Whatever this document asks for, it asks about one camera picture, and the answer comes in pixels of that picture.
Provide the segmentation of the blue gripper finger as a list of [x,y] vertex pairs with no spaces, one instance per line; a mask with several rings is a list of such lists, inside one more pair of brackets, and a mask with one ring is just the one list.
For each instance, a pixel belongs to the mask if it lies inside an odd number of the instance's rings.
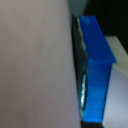
[[72,17],[72,39],[80,118],[101,123],[116,59],[94,16]]

